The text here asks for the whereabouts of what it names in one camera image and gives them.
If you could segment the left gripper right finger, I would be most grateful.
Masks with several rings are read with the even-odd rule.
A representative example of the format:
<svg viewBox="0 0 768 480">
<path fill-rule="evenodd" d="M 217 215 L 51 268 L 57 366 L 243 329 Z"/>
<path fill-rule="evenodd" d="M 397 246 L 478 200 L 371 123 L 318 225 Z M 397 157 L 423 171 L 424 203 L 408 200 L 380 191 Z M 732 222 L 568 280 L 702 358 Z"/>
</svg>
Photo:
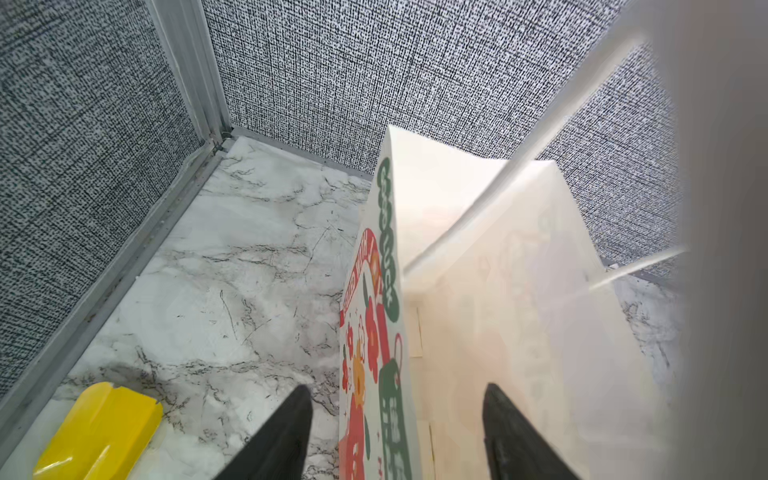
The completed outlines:
<svg viewBox="0 0 768 480">
<path fill-rule="evenodd" d="M 577 479 L 569 466 L 495 383 L 486 386 L 482 421 L 492 479 Z"/>
</svg>

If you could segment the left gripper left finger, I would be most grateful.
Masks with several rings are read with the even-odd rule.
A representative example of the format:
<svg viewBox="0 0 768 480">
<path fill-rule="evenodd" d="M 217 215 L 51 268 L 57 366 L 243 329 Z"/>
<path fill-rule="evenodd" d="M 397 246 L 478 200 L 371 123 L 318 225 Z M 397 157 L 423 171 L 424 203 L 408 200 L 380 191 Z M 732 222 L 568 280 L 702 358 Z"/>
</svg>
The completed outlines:
<svg viewBox="0 0 768 480">
<path fill-rule="evenodd" d="M 301 479 L 312 418 L 310 389 L 299 385 L 215 479 Z"/>
</svg>

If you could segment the white paper bag with flower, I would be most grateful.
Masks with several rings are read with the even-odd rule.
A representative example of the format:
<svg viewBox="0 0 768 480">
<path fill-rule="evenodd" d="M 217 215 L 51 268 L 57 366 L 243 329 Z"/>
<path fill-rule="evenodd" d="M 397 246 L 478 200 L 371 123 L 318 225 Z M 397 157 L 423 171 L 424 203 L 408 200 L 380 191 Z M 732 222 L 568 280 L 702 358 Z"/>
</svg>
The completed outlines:
<svg viewBox="0 0 768 480">
<path fill-rule="evenodd" d="M 577 479 L 659 479 L 668 411 L 542 151 L 642 41 L 625 17 L 508 160 L 386 130 L 340 304 L 339 475 L 492 479 L 497 384 Z"/>
</svg>

